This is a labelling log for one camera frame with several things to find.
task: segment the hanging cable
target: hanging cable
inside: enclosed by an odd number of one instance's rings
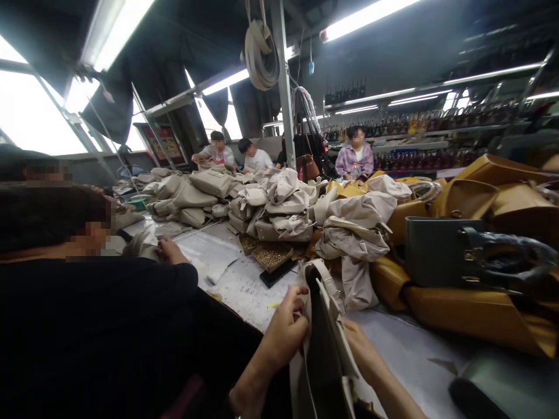
[[[280,60],[275,49],[274,39],[270,28],[266,25],[266,10],[264,0],[259,0],[262,20],[250,20],[250,0],[245,0],[246,14],[249,28],[245,35],[245,51],[240,55],[241,61],[246,62],[250,81],[258,90],[269,90],[278,83],[280,77]]]

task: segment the pile of handbags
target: pile of handbags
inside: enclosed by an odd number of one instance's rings
[[[557,178],[484,155],[437,183],[388,221],[391,250],[370,264],[376,295],[425,326],[555,358]]]

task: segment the plaid shirt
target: plaid shirt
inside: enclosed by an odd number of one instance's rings
[[[336,159],[336,172],[338,172],[340,176],[351,173],[353,163],[356,161],[357,154],[351,144],[348,144],[339,151],[338,158]],[[357,162],[357,167],[359,171],[366,176],[370,176],[374,172],[373,150],[367,143],[363,145],[363,157],[361,157],[361,161]]]

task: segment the curtain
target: curtain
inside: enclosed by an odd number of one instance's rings
[[[82,112],[82,118],[93,128],[117,144],[126,144],[132,121],[132,82],[125,60],[115,62],[102,80],[99,89]]]

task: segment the bag handle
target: bag handle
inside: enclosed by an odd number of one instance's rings
[[[499,288],[509,289],[509,281],[521,280],[528,284],[547,275],[559,263],[559,256],[555,249],[529,237],[505,235],[500,233],[478,232],[472,227],[464,226],[460,230],[467,238],[470,248],[464,250],[466,261],[465,271],[468,274],[463,278],[468,282],[480,282],[477,273],[483,272],[490,280],[494,280]],[[512,244],[519,247],[523,253],[531,249],[536,254],[537,265],[532,269],[517,274],[505,274],[493,271],[483,261],[483,248],[488,244]]]

